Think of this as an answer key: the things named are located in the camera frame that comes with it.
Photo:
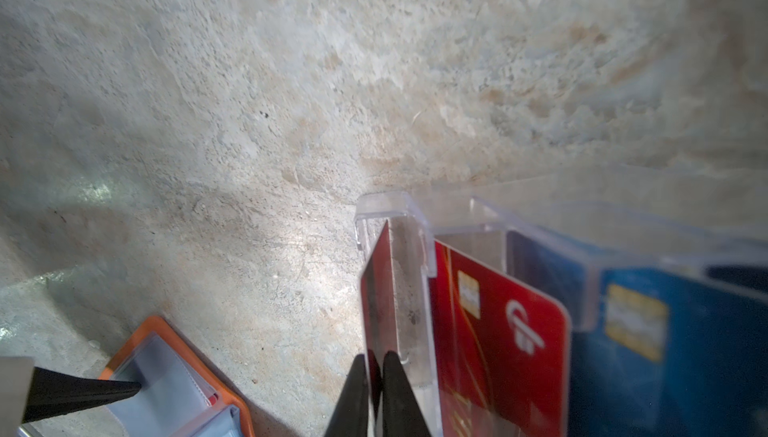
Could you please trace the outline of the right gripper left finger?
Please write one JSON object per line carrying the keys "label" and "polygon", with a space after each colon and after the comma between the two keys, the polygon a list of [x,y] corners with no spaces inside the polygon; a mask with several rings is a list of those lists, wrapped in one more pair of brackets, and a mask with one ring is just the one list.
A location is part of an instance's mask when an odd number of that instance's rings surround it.
{"label": "right gripper left finger", "polygon": [[366,357],[354,357],[325,437],[366,437],[369,419],[369,383]]}

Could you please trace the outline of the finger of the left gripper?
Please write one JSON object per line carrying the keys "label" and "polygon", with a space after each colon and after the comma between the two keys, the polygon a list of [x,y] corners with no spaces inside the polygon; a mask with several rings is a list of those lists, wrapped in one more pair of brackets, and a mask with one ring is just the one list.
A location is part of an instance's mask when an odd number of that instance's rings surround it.
{"label": "finger of the left gripper", "polygon": [[139,382],[80,378],[35,367],[22,422],[110,405],[136,396],[141,389]]}

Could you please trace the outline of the clear acrylic card display stand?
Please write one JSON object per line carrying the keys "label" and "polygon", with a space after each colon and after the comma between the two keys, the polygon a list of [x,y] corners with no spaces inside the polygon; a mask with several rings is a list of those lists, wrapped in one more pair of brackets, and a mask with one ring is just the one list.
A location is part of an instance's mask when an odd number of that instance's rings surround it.
{"label": "clear acrylic card display stand", "polygon": [[763,436],[767,246],[615,206],[363,196],[378,436]]}

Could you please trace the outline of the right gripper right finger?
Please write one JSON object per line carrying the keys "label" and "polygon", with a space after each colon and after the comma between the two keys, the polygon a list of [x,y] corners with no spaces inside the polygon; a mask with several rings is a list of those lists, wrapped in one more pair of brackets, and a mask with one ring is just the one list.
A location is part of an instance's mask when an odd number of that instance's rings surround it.
{"label": "right gripper right finger", "polygon": [[384,356],[381,404],[384,437],[431,436],[399,356],[394,351],[388,351]]}

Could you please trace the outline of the orange leather card holder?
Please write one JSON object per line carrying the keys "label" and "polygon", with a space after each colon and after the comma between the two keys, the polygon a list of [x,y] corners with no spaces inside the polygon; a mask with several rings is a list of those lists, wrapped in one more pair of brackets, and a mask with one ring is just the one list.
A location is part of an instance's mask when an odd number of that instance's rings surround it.
{"label": "orange leather card holder", "polygon": [[136,382],[133,397],[109,404],[127,436],[253,436],[248,406],[160,316],[147,318],[100,378]]}

